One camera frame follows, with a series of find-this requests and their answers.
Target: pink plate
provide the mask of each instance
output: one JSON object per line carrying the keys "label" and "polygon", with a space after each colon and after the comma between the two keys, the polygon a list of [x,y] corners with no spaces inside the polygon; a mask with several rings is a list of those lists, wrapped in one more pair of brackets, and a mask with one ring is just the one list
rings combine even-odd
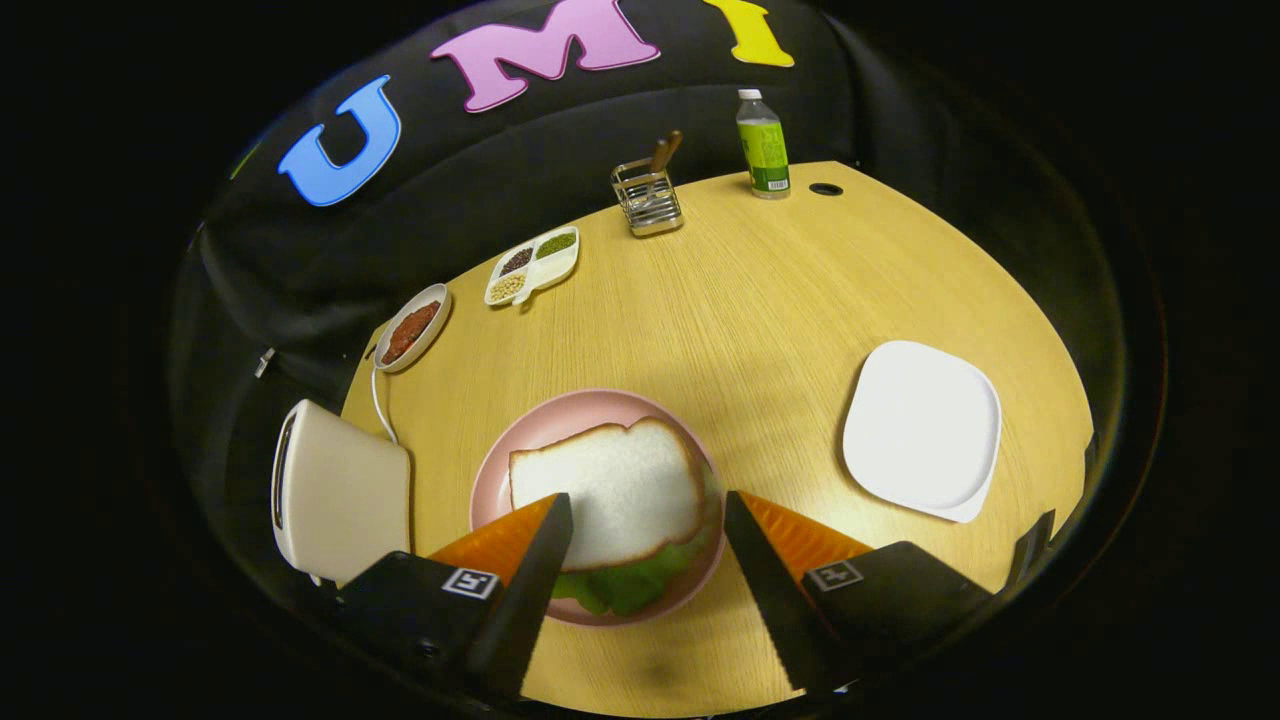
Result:
{"label": "pink plate", "polygon": [[[562,441],[595,425],[618,423],[631,427],[640,418],[654,416],[676,427],[691,447],[710,466],[717,482],[719,475],[707,448],[694,437],[694,433],[675,415],[658,404],[618,389],[580,389],[553,397],[526,413],[516,420],[498,442],[489,448],[489,455],[480,464],[475,487],[471,488],[471,529],[489,524],[511,512],[511,484],[507,479],[508,456],[513,450],[536,450]],[[721,523],[724,521],[724,493],[721,497]],[[676,578],[667,593],[657,602],[630,618],[617,615],[593,615],[584,610],[573,598],[553,600],[547,615],[573,625],[612,626],[628,625],[666,615],[687,602],[710,579],[712,571],[719,564],[724,551],[723,529],[716,536],[716,542],[694,562],[687,573]]]}

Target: blue letter u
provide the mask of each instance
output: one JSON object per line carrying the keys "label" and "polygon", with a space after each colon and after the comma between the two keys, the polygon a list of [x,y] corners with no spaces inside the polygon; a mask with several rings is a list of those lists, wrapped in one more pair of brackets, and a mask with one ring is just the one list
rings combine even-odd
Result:
{"label": "blue letter u", "polygon": [[364,150],[352,161],[340,168],[333,164],[320,145],[323,123],[307,131],[284,154],[278,172],[289,174],[293,187],[307,202],[319,208],[340,202],[378,174],[392,156],[399,142],[399,115],[383,95],[388,79],[390,76],[375,79],[338,105],[338,114],[351,113],[367,136]]}

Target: wooden table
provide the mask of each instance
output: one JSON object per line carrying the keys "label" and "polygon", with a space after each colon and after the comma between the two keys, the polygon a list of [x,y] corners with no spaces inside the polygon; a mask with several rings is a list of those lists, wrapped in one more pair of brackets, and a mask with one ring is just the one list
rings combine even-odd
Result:
{"label": "wooden table", "polygon": [[[995,260],[924,208],[838,163],[791,173],[783,201],[753,197],[745,173],[680,186],[687,222],[668,234],[632,237],[617,206],[576,220],[573,274],[524,307],[485,306],[497,258],[449,282],[454,309],[435,345],[379,379],[413,459],[415,552],[468,532],[476,471],[512,421],[561,393],[605,387],[681,418],[726,489],[873,547],[909,539],[988,591],[1004,585],[1021,533],[1051,509],[1060,525],[1080,500],[1092,421],[1066,348]],[[814,182],[845,192],[817,195]],[[844,466],[858,372],[890,340],[964,357],[1000,393],[996,474],[972,523],[881,501]],[[385,437],[370,363],[356,372],[343,416]],[[707,587],[664,618],[608,629],[545,621],[522,692],[630,716],[718,714],[799,694],[731,550]]]}

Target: lettuce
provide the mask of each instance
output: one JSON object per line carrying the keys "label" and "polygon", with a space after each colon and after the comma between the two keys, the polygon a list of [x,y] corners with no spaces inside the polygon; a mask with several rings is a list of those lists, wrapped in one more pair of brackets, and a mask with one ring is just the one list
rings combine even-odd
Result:
{"label": "lettuce", "polygon": [[593,615],[612,611],[623,618],[653,605],[667,592],[672,579],[689,570],[719,532],[719,487],[707,464],[703,464],[703,492],[707,498],[703,525],[692,539],[681,544],[666,544],[653,557],[640,562],[584,573],[561,573],[552,597],[572,597]]}

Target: green bottle label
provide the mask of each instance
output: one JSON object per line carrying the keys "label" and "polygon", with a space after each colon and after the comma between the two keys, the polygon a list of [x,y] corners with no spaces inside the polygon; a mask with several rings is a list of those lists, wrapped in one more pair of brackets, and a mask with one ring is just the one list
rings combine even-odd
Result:
{"label": "green bottle label", "polygon": [[787,172],[787,146],[782,140],[782,124],[739,124],[742,152],[751,169],[751,187],[763,192],[780,192],[791,187]]}

